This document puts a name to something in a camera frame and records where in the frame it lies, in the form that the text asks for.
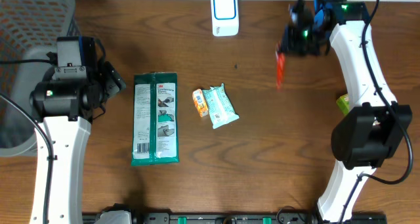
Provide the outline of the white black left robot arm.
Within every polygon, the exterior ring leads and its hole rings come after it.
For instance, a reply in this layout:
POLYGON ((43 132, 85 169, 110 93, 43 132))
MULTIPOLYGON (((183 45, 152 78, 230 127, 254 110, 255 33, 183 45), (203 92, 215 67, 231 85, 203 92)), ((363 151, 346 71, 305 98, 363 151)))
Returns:
POLYGON ((31 93, 37 170, 31 223, 82 223, 83 164, 93 111, 126 84, 108 62, 52 68, 31 93))

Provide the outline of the green 3M gloves package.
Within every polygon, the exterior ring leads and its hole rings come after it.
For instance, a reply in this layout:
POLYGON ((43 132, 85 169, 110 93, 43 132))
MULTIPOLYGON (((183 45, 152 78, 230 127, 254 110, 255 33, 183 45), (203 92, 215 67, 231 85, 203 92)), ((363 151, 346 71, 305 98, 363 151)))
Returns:
POLYGON ((179 162, 177 89, 174 72, 134 77, 132 166, 179 162))

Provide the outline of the red snack bar wrapper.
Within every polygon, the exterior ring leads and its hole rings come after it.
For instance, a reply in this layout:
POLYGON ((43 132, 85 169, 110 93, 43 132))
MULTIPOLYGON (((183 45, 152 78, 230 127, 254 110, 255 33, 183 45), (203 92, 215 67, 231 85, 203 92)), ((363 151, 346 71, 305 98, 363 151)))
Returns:
POLYGON ((285 55, 281 44, 276 46, 276 88, 280 89, 284 83, 285 55))

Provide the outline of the orange Kleenex tissue pack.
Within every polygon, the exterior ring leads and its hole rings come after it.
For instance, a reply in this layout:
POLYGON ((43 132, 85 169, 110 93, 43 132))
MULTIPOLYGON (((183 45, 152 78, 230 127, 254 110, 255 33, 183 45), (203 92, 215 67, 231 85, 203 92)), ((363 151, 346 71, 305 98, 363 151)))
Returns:
POLYGON ((196 89, 192 93, 192 98, 194 105, 201 117, 207 116, 209 109, 205 100, 205 97, 203 95, 203 91, 201 89, 196 89))

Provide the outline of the grey plastic mesh basket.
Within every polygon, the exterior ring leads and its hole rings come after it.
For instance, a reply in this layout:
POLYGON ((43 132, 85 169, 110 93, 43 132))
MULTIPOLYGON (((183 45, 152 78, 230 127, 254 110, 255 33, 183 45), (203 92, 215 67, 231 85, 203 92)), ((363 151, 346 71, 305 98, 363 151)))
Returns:
POLYGON ((75 0, 1 0, 1 93, 31 112, 58 37, 79 35, 75 0))

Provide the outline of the green yellow juice carton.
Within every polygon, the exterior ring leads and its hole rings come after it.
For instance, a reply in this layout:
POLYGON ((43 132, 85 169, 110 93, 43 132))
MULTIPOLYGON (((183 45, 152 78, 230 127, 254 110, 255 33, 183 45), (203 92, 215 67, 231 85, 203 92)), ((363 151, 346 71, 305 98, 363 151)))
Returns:
POLYGON ((346 116, 350 111, 349 97, 347 94, 340 96, 336 100, 336 104, 339 107, 340 111, 346 116))

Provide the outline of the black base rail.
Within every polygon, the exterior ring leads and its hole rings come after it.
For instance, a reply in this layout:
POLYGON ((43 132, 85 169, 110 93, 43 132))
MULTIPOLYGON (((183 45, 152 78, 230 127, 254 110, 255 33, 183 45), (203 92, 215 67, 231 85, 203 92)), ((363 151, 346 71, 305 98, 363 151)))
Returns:
MULTIPOLYGON (((83 214, 83 223, 96 223, 100 218, 99 214, 87 215, 83 214)), ((307 221, 305 213, 281 212, 280 214, 169 214, 169 213, 147 213, 135 217, 132 223, 144 224, 300 224, 300 223, 322 223, 315 221, 314 218, 307 221)), ((352 219, 343 221, 342 223, 355 224, 387 224, 387 218, 384 214, 352 214, 352 219)))

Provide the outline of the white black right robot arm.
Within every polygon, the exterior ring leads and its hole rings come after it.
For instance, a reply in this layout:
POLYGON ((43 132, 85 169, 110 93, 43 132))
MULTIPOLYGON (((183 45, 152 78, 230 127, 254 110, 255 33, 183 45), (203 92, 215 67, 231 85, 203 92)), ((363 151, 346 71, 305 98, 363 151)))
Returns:
POLYGON ((291 22, 276 47, 276 83, 284 82, 287 55, 318 56, 334 50, 346 84, 348 112, 331 134, 333 172, 314 210, 303 223, 385 223, 384 215, 353 215, 362 187, 392 158, 400 143, 410 144, 410 106, 398 103, 375 53, 369 11, 362 1, 305 0, 289 8, 291 22))

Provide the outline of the white barcode scanner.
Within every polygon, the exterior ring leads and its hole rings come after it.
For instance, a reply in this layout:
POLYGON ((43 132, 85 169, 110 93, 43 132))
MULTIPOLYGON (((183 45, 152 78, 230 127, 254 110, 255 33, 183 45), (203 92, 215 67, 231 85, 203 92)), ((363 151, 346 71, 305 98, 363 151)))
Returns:
POLYGON ((239 32, 238 0, 211 0, 211 19, 215 37, 237 35, 239 32))

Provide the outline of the light blue wipes pack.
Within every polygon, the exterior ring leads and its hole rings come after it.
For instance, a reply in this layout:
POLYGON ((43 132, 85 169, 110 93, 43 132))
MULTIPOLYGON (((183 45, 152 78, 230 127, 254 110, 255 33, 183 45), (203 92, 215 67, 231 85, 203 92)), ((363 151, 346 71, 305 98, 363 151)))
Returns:
POLYGON ((208 112, 213 124, 213 129, 238 120, 240 117, 236 114, 230 99, 228 98, 224 84, 203 90, 208 112))

